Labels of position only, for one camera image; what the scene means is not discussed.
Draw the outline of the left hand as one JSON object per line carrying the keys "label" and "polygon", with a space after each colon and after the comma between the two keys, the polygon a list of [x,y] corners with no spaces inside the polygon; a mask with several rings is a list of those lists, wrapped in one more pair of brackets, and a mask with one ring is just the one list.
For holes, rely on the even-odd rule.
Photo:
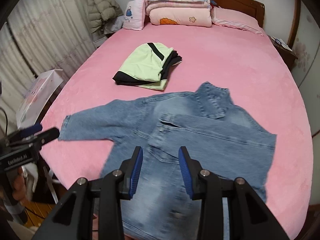
{"label": "left hand", "polygon": [[15,180],[12,183],[13,198],[20,202],[22,205],[24,205],[25,202],[27,202],[27,189],[24,182],[23,177],[23,170],[21,167],[17,169],[18,175],[16,176]]}

